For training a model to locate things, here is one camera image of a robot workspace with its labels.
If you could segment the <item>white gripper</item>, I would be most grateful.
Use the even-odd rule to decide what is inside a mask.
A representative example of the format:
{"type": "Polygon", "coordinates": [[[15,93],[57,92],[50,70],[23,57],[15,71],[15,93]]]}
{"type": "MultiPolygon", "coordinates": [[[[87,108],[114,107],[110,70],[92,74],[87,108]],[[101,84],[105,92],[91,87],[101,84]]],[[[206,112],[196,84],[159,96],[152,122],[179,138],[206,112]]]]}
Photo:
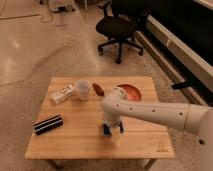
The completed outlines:
{"type": "Polygon", "coordinates": [[[120,122],[107,123],[108,135],[111,137],[113,142],[117,142],[121,137],[120,122]]]}

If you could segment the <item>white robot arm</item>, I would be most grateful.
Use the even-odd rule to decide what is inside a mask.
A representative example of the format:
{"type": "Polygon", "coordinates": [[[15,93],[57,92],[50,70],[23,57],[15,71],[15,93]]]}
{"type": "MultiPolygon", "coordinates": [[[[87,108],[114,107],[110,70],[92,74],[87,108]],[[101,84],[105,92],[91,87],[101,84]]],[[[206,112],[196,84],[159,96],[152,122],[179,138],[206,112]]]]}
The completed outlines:
{"type": "Polygon", "coordinates": [[[198,145],[193,171],[213,171],[213,107],[129,101],[126,96],[123,88],[115,87],[103,98],[101,108],[108,127],[117,127],[126,116],[194,134],[198,145]]]}

